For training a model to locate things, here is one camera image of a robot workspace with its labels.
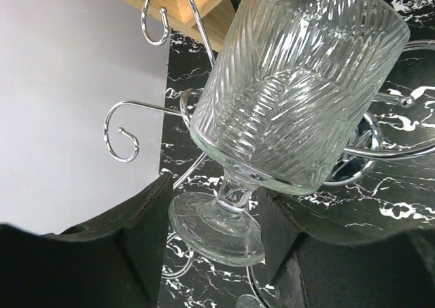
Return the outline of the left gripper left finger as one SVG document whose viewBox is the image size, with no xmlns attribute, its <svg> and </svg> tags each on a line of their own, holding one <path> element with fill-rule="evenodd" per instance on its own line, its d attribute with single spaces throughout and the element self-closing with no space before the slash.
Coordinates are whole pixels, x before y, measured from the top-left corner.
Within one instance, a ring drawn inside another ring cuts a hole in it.
<svg viewBox="0 0 435 308">
<path fill-rule="evenodd" d="M 156 307 L 173 180 L 60 234 L 1 225 L 2 307 Z"/>
</svg>

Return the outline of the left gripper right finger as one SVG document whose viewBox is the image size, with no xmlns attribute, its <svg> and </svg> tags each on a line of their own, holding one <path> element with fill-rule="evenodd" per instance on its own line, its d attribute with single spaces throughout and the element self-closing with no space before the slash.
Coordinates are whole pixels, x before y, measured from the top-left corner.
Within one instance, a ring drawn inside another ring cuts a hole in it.
<svg viewBox="0 0 435 308">
<path fill-rule="evenodd" d="M 280 307 L 433 307 L 434 173 L 375 171 L 308 197 L 257 192 Z"/>
</svg>

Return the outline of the chrome wine glass rack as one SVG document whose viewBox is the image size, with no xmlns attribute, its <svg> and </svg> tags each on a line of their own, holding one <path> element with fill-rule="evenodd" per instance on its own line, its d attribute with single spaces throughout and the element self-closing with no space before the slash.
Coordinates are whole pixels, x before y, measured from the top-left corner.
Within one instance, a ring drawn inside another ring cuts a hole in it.
<svg viewBox="0 0 435 308">
<path fill-rule="evenodd" d="M 217 194 L 184 192 L 174 231 L 210 260 L 265 261 L 278 307 L 434 306 L 434 141 L 408 132 L 383 149 L 373 101 L 411 39 L 383 0 L 242 0 L 212 70 L 180 98 Z"/>
</svg>

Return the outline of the ribbed goblet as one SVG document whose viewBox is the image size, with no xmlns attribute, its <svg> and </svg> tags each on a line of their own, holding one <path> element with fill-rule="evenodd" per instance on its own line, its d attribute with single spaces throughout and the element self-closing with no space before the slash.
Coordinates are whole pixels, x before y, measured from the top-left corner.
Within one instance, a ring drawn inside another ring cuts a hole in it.
<svg viewBox="0 0 435 308">
<path fill-rule="evenodd" d="M 245 211 L 252 193 L 315 192 L 409 37 L 383 0 L 241 0 L 188 118 L 224 179 L 215 195 L 174 198 L 169 217 L 180 238 L 222 264 L 260 262 L 260 225 Z"/>
</svg>

